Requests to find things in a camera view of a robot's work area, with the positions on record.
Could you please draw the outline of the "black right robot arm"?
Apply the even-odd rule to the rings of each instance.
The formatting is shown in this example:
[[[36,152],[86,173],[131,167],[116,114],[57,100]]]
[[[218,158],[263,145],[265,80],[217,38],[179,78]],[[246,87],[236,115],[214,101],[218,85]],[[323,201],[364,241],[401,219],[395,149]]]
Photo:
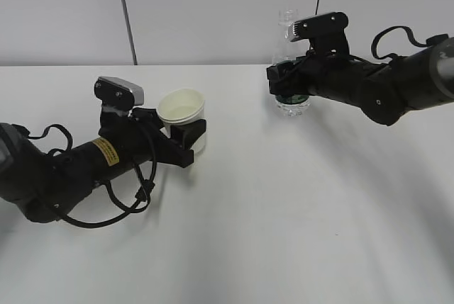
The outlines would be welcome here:
[[[327,98],[393,125],[409,111],[453,102],[453,39],[387,64],[306,55],[268,67],[267,80],[272,95]]]

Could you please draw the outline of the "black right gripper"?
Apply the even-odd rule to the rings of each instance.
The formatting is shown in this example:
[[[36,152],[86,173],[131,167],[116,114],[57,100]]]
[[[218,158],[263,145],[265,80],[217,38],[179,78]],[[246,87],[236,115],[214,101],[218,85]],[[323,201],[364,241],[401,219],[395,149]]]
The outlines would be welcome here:
[[[267,67],[266,77],[273,96],[318,96],[334,101],[358,99],[358,61],[350,55],[307,54]]]

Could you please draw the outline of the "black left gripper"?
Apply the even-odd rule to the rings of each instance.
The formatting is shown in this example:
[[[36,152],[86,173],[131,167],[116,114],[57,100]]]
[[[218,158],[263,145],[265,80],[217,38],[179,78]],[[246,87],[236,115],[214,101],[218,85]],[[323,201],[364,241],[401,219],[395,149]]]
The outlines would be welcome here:
[[[170,137],[155,108],[135,107],[131,112],[101,108],[98,144],[110,166],[146,161],[188,167],[194,152],[206,145],[206,120],[170,126]]]

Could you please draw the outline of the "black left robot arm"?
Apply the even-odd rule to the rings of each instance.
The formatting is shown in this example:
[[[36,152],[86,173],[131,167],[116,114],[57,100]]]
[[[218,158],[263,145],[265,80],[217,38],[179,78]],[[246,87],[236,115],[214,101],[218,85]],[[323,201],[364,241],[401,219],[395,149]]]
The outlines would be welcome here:
[[[1,198],[34,223],[57,220],[81,228],[100,228],[143,212],[151,203],[159,163],[185,168],[194,163],[193,145],[206,132],[206,120],[171,125],[170,133],[156,110],[134,108],[123,115],[102,112],[98,138],[75,147],[70,132],[64,149],[41,152],[37,138],[21,125],[1,124]],[[112,219],[87,223],[70,212],[100,186],[122,212]]]

